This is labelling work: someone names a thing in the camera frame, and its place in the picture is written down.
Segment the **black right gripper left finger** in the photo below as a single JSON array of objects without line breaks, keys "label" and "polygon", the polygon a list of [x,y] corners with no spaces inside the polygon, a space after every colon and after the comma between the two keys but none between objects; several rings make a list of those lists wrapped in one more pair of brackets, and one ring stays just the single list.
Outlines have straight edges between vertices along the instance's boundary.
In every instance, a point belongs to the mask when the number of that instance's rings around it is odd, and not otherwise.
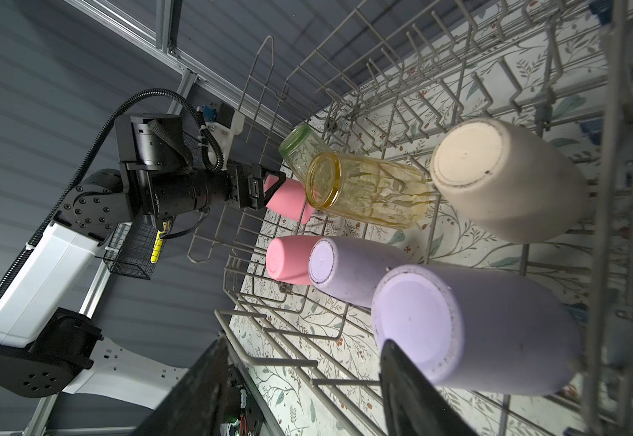
[{"label": "black right gripper left finger", "polygon": [[220,336],[132,434],[218,435],[228,394],[229,342]]}]

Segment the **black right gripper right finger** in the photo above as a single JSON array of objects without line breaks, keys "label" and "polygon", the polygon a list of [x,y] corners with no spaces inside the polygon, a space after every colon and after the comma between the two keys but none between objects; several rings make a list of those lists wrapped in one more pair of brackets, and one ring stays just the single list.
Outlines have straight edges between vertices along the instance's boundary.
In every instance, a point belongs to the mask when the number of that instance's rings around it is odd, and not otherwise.
[{"label": "black right gripper right finger", "polygon": [[380,369],[390,435],[476,436],[396,342],[385,341]]}]

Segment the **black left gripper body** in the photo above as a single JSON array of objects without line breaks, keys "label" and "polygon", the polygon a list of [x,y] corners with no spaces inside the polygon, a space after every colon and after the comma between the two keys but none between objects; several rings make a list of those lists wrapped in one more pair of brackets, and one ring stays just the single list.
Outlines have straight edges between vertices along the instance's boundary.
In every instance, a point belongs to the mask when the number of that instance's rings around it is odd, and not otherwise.
[{"label": "black left gripper body", "polygon": [[287,181],[287,176],[263,165],[230,162],[225,170],[194,169],[189,174],[166,174],[155,180],[155,216],[171,218],[216,203],[235,209],[260,210]]}]

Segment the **pink cup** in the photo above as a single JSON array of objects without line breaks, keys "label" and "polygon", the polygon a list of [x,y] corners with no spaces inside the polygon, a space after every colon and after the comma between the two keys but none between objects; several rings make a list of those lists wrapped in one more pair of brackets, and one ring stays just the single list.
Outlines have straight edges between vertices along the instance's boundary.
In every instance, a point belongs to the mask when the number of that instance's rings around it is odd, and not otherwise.
[{"label": "pink cup", "polygon": [[303,185],[289,177],[267,202],[267,208],[301,225],[305,225],[314,213],[314,208],[307,201]]},{"label": "pink cup", "polygon": [[320,236],[291,235],[274,238],[266,253],[266,268],[273,280],[294,285],[312,285],[309,258]]}]

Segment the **green transparent cup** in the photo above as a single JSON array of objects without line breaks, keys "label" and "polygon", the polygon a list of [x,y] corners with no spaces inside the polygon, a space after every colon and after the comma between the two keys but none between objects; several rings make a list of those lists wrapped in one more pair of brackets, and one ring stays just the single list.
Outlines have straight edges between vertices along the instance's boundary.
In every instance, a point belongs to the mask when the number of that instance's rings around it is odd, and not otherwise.
[{"label": "green transparent cup", "polygon": [[280,144],[278,152],[302,185],[306,182],[311,161],[330,148],[307,124],[298,125]]}]

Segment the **lilac cup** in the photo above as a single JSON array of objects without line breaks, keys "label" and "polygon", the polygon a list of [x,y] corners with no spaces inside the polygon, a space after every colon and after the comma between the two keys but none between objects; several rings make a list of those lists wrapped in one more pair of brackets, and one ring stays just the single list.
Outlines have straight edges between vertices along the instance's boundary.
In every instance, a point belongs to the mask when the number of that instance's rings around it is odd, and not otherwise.
[{"label": "lilac cup", "polygon": [[324,237],[310,253],[309,277],[324,294],[370,308],[381,279],[408,262],[406,253],[392,245],[354,237]]},{"label": "lilac cup", "polygon": [[378,346],[394,341],[435,386],[544,396],[580,370],[577,321],[552,291],[512,272],[398,266],[371,314]]}]

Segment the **yellow transparent cup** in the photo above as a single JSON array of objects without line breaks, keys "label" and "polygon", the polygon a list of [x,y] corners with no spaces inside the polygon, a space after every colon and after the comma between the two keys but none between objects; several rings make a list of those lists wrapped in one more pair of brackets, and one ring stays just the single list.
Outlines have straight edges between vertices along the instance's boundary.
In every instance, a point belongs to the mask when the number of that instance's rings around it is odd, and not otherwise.
[{"label": "yellow transparent cup", "polygon": [[427,177],[416,167],[333,152],[314,157],[305,189],[318,210],[395,229],[416,225],[435,201]]}]

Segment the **beige cup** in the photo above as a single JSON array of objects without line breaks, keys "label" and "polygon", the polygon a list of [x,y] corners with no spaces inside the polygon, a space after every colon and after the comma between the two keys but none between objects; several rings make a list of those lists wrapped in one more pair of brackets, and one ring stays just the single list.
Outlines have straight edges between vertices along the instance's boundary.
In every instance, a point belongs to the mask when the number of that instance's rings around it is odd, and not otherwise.
[{"label": "beige cup", "polygon": [[581,170],[540,136],[493,118],[450,130],[430,174],[443,198],[492,236],[516,245],[564,234],[588,214]]}]

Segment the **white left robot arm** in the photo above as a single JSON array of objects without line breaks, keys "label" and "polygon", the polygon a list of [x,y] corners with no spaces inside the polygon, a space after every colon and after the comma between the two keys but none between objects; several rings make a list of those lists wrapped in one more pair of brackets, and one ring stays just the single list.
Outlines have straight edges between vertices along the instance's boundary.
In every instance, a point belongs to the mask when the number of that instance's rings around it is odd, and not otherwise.
[{"label": "white left robot arm", "polygon": [[264,209],[286,181],[263,165],[226,160],[200,111],[202,136],[187,147],[176,114],[133,114],[151,97],[191,111],[180,94],[133,94],[101,127],[66,190],[0,281],[0,387],[27,398],[92,394],[158,408],[186,376],[105,337],[84,314],[60,307],[119,225],[143,220],[162,241],[175,219],[213,205]]}]

